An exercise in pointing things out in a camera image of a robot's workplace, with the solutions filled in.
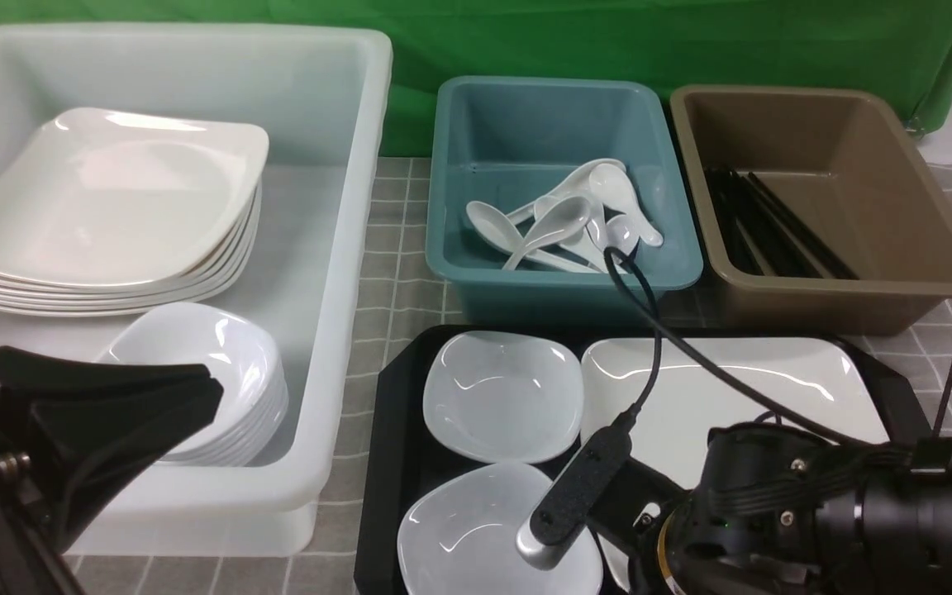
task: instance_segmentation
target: black tray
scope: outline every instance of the black tray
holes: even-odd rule
[[[466,331],[506,331],[544,336],[565,345],[579,358],[587,347],[601,339],[650,336],[649,331],[627,332],[619,328],[517,329],[495,326],[438,326],[417,336],[378,376],[366,494],[359,527],[358,553],[355,555],[355,584],[362,595],[407,595],[396,554],[396,534],[403,516],[424,494],[484,465],[440,445],[424,425],[421,410],[424,382],[440,347],[452,336]],[[703,328],[676,329],[675,332],[692,338],[796,336]],[[865,381],[892,440],[911,444],[919,437],[930,435],[928,421],[909,380],[836,336],[804,336],[823,339],[846,351]],[[568,452],[536,467],[555,478],[577,449],[578,441],[575,441]],[[601,595],[622,594],[623,591],[616,587],[606,566]]]

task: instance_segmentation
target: teal plastic bin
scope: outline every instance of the teal plastic bin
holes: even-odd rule
[[[575,167],[627,166],[664,245],[638,249],[657,298],[702,273],[693,216],[664,109],[653,91],[607,80],[466,76],[439,90],[428,193],[428,267],[457,287],[477,323],[628,324],[638,320],[607,274],[502,271],[505,256],[477,235],[465,204],[503,213],[550,191]],[[637,279],[628,278],[639,290]]]

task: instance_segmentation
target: screw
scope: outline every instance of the screw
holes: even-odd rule
[[[31,457],[27,452],[13,455],[10,452],[0,455],[0,479],[5,483],[14,483],[31,467]]]
[[[653,520],[653,516],[648,512],[642,512],[641,516],[638,516],[637,522],[634,523],[634,528],[639,532],[644,531],[646,528],[653,526]]]

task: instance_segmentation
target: chopstick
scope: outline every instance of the chopstick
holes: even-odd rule
[[[847,266],[847,263],[844,263],[835,252],[832,252],[832,249],[820,237],[817,237],[817,234],[813,233],[813,230],[802,219],[798,218],[785,206],[781,198],[778,198],[777,193],[774,193],[763,180],[759,180],[759,176],[756,176],[755,173],[748,173],[747,179],[751,182],[752,188],[755,188],[756,200],[759,200],[767,210],[770,210],[778,218],[778,221],[793,236],[796,236],[796,240],[802,242],[813,257],[821,261],[821,264],[832,276],[845,279],[858,278],[858,275],[854,273],[851,267]]]
[[[805,254],[798,251],[788,236],[783,233],[768,211],[760,206],[759,201],[752,197],[752,189],[744,179],[728,169],[725,179],[729,180],[729,199],[738,202],[734,210],[740,218],[740,223],[748,230],[759,252],[770,263],[770,268],[778,276],[792,276],[793,278],[820,278],[817,268],[810,264]]]
[[[717,175],[718,173],[709,170],[704,177],[710,178]],[[711,205],[715,210],[715,219],[718,221],[718,229],[722,234],[722,244],[726,245],[726,255],[730,257],[736,268],[746,274],[765,274],[763,268],[759,266],[759,261],[755,259],[748,241],[740,233],[740,222],[726,197],[722,195],[722,189],[717,183],[709,183],[707,189],[710,191]]]

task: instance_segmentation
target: white plastic bin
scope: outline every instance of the white plastic bin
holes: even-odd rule
[[[73,553],[284,556],[329,477],[392,45],[376,31],[256,24],[0,27],[0,173],[37,126],[91,106],[267,129],[252,259],[209,301],[267,328],[291,403],[245,468],[155,466]],[[0,345],[93,360],[133,317],[0,313]]]

